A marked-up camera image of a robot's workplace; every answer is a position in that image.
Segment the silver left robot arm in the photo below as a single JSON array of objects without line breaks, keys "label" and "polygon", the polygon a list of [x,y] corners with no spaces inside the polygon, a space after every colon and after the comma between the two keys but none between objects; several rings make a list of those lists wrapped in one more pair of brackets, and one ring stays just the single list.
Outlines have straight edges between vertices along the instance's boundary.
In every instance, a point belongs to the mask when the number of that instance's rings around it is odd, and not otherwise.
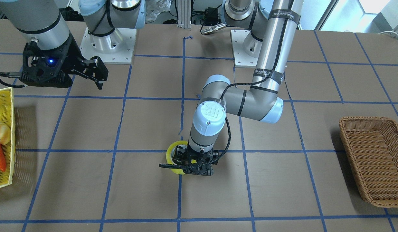
[{"label": "silver left robot arm", "polygon": [[300,21],[302,0],[224,0],[221,21],[250,31],[257,56],[252,81],[231,83],[223,75],[210,76],[193,114],[190,137],[176,141],[166,152],[161,168],[177,174],[213,175],[212,165],[231,143],[227,114],[277,123],[283,112],[278,91]]}]

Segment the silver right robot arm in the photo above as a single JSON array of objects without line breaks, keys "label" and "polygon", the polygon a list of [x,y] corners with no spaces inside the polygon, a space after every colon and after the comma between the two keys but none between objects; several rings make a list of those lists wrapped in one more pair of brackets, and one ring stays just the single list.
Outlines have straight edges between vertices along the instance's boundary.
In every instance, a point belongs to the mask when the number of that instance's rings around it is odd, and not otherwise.
[{"label": "silver right robot arm", "polygon": [[[96,84],[99,90],[108,79],[101,54],[125,47],[120,32],[143,28],[144,0],[80,0],[79,10],[59,8],[53,0],[0,0],[0,10],[27,40],[19,72],[0,72],[0,84],[9,88],[27,86],[69,88],[71,75]],[[84,56],[67,22],[85,22],[84,34],[94,51]]]}]

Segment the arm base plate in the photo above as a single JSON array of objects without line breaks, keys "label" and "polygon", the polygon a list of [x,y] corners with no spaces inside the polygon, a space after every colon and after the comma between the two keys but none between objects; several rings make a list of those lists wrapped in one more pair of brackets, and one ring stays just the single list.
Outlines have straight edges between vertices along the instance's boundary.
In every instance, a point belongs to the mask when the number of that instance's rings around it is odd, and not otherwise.
[{"label": "arm base plate", "polygon": [[[236,67],[256,68],[258,57],[262,48],[262,41],[258,41],[253,31],[250,30],[231,30],[232,50],[234,55],[234,63]],[[281,58],[276,66],[276,71],[283,70],[286,67],[287,58],[292,46],[292,39],[285,38],[282,42],[284,46],[280,50],[280,54],[285,54],[286,58]]]},{"label": "arm base plate", "polygon": [[85,34],[80,44],[83,57],[90,59],[97,56],[105,64],[132,64],[138,30],[133,28],[116,28],[112,34],[98,37]]}]

